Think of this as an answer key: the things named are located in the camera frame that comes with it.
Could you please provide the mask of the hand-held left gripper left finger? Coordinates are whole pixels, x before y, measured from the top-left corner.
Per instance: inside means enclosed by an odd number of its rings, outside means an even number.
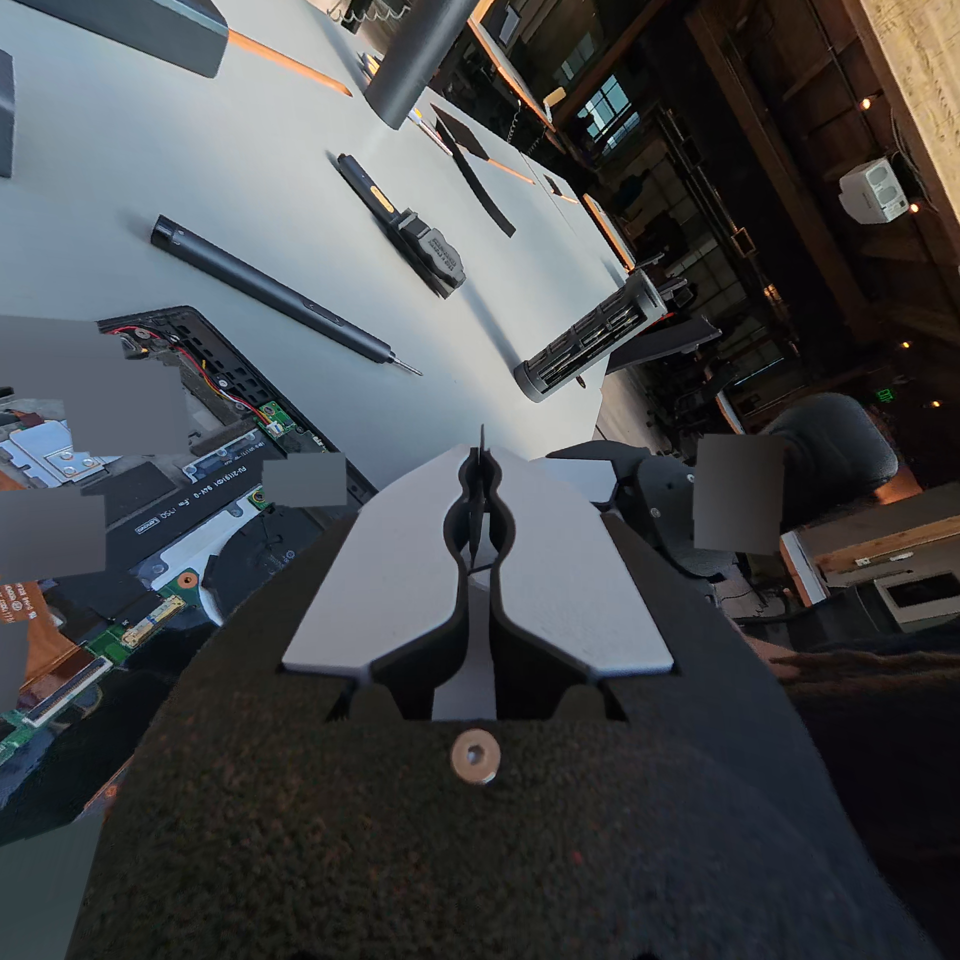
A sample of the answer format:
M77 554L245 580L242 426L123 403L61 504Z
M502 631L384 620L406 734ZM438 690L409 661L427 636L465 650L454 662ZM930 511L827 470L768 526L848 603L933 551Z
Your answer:
M284 653L286 669L384 682L465 625L471 455L456 445L362 507Z

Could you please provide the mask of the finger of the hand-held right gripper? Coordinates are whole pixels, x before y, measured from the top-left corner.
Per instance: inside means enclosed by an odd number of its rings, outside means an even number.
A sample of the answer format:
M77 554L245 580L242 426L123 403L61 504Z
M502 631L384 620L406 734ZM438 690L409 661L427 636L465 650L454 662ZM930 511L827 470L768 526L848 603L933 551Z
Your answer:
M611 503L616 495L616 470L607 459L538 458L530 463L550 478L570 484L599 507Z

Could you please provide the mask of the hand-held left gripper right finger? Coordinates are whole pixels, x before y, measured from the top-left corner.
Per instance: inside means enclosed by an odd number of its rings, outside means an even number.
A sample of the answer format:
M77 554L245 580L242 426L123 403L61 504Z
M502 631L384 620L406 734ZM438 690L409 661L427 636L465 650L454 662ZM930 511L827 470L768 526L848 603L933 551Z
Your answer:
M597 506L541 460L505 447L487 455L502 537L491 569L498 627L590 680L670 672L673 654Z

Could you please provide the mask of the black laptop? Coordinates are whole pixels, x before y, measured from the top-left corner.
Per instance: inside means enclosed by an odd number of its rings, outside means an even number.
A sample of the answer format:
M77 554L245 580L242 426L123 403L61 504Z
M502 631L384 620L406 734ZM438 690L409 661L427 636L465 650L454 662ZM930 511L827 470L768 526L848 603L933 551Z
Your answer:
M335 451L194 308L98 321L127 359L175 368L185 455L80 452L62 403L2 389L2 488L102 496L106 566L2 587L29 623L17 704L2 712L2 844L105 814L180 674L237 607L377 488L346 466L346 504L269 500L262 466Z

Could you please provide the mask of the dark grey electric screwdriver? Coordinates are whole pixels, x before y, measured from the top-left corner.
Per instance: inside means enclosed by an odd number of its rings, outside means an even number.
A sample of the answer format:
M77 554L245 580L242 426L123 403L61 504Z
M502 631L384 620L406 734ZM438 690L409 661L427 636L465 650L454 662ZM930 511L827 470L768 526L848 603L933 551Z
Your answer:
M401 360L388 342L347 321L340 315L234 257L227 250L215 246L208 239L187 231L168 217L160 216L157 218L150 233L150 243L373 363L399 365L423 376L423 371Z

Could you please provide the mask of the dark slotted bit holder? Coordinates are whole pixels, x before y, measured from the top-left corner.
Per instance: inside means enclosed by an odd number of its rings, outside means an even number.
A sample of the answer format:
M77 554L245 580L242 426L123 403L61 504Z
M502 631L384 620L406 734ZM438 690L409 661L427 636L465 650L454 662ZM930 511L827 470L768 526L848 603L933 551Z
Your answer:
M625 284L534 357L522 361L513 376L524 394L542 401L582 375L640 331L669 315L666 298L687 283L678 277L655 286L649 275L636 268Z

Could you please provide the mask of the black office chair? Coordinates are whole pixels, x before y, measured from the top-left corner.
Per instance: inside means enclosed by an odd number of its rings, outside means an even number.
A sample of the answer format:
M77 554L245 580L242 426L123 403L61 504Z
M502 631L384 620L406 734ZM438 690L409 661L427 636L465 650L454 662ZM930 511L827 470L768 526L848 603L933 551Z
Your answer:
M837 392L801 398L761 436L784 441L783 533L870 497L900 466L867 409Z

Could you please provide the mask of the dark grey cylinder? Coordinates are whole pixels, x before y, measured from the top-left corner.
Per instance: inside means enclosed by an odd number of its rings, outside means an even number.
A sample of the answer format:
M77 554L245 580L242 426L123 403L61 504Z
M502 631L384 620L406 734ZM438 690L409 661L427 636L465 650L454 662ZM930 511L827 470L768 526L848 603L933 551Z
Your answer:
M462 33L478 1L412 1L365 90L370 108L398 130Z

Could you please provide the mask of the dark grey case sleeve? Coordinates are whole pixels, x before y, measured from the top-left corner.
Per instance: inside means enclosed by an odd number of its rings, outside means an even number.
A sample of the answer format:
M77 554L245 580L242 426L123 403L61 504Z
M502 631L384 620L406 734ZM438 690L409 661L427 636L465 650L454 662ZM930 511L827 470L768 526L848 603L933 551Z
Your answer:
M215 78L229 42L212 1L24 1L33 9Z

